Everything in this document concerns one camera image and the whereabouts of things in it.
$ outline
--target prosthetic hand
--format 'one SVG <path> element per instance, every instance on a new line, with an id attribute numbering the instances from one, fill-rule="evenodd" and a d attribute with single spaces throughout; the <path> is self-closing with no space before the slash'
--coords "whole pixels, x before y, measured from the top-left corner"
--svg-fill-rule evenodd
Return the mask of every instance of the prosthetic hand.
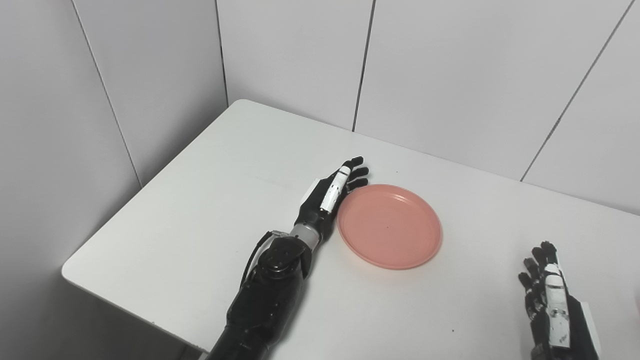
<path id="1" fill-rule="evenodd" d="M 558 265 L 556 248 L 548 241 L 524 259 L 529 274 L 518 278 L 526 290 L 525 307 L 536 346 L 532 360 L 598 360 L 597 335 L 588 305 L 569 295 Z"/>
<path id="2" fill-rule="evenodd" d="M 227 312 L 227 326 L 209 360 L 259 360 L 281 337 L 314 249 L 331 235 L 337 210 L 346 195 L 368 183 L 362 157 L 353 158 L 316 187 L 300 206 L 293 230 L 266 233 L 244 270 L 240 290 Z"/>

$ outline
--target robotic finger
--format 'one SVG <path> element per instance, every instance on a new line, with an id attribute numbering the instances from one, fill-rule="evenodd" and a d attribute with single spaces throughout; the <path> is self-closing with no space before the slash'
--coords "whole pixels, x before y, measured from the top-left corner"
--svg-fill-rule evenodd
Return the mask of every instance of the robotic finger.
<path id="1" fill-rule="evenodd" d="M 536 346 L 532 360 L 597 360 L 598 341 L 588 306 L 569 294 L 556 247 L 544 241 L 518 275 Z"/>

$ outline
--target black fingertip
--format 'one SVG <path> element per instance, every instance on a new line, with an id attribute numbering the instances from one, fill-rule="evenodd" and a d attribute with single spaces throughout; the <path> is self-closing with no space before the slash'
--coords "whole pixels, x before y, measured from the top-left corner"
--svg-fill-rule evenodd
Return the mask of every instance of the black fingertip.
<path id="1" fill-rule="evenodd" d="M 361 188 L 363 186 L 367 186 L 368 184 L 369 184 L 368 179 L 357 179 L 348 183 L 347 187 L 349 188 L 349 192 L 352 192 L 353 190 L 356 190 L 357 188 Z"/>
<path id="2" fill-rule="evenodd" d="M 364 162 L 364 159 L 362 156 L 356 156 L 355 158 L 351 159 L 351 163 L 353 164 L 354 167 L 362 165 L 363 162 Z"/>
<path id="3" fill-rule="evenodd" d="M 359 167 L 350 173 L 349 180 L 353 180 L 353 179 L 356 179 L 357 177 L 365 176 L 368 173 L 369 173 L 368 167 Z"/>
<path id="4" fill-rule="evenodd" d="M 540 267 L 545 266 L 547 264 L 547 255 L 545 254 L 545 251 L 542 250 L 542 248 L 540 247 L 535 247 L 531 250 L 531 254 L 533 254 L 533 257 L 536 258 L 536 261 L 538 262 L 538 265 Z"/>
<path id="5" fill-rule="evenodd" d="M 558 262 L 558 258 L 556 255 L 557 250 L 554 244 L 550 243 L 549 241 L 544 241 L 542 244 L 540 244 L 540 247 L 542 248 L 542 250 L 544 250 L 545 254 L 547 255 L 547 261 L 552 264 L 557 264 Z"/>
<path id="6" fill-rule="evenodd" d="M 518 274 L 518 280 L 520 280 L 520 284 L 524 286 L 525 290 L 529 290 L 533 287 L 533 281 L 529 277 L 529 274 L 525 272 L 521 272 Z"/>

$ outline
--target white table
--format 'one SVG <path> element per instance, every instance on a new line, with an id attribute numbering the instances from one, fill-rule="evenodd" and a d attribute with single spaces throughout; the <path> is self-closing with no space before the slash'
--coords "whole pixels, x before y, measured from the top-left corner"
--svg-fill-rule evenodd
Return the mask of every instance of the white table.
<path id="1" fill-rule="evenodd" d="M 442 248 L 418 268 L 385 270 L 335 232 L 272 359 L 528 359 L 516 276 L 542 240 L 556 244 L 570 291 L 589 302 L 604 359 L 638 358 L 640 217 L 250 101 L 213 122 L 62 274 L 209 350 L 255 243 L 290 230 L 310 183 L 357 155 L 372 183 L 431 204 Z"/>

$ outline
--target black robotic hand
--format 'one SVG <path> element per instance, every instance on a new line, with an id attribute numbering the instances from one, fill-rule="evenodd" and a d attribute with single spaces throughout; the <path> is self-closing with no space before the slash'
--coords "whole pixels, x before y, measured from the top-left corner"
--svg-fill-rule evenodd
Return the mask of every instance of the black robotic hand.
<path id="1" fill-rule="evenodd" d="M 300 206 L 300 212 L 295 224 L 305 224 L 314 228 L 320 234 L 320 240 L 329 238 L 333 230 L 335 215 L 338 212 L 342 200 L 353 190 L 369 184 L 367 179 L 362 179 L 363 176 L 369 173 L 369 168 L 361 167 L 362 163 L 363 159 L 361 156 L 347 160 L 342 164 L 340 169 L 320 180 L 302 206 Z M 336 176 L 344 175 L 342 172 L 344 167 L 349 169 L 344 189 L 338 190 L 335 205 L 332 204 L 331 209 L 325 209 L 322 207 L 323 201 L 332 190 L 332 183 Z"/>
<path id="2" fill-rule="evenodd" d="M 535 347 L 532 360 L 598 360 L 589 328 L 588 308 L 569 295 L 556 248 L 548 241 L 531 250 L 535 260 L 524 259 L 529 271 L 518 278 L 526 290 L 525 307 L 531 320 Z"/>

